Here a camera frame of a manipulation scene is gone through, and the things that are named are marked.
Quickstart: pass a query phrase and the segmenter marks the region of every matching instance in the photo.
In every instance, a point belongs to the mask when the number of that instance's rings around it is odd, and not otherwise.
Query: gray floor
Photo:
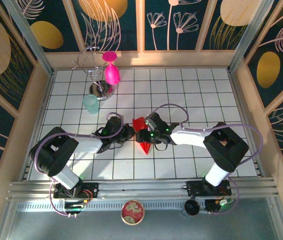
[[[81,213],[68,219],[54,212],[17,212],[10,240],[276,240],[265,199],[241,199],[225,215],[185,218],[178,210],[149,210],[136,226],[119,211]]]

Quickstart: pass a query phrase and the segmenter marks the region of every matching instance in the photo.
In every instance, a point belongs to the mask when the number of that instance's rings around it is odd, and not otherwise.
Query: teal cup
[[[100,102],[97,100],[97,97],[92,94],[84,96],[82,99],[82,104],[91,114],[98,113],[100,108]]]

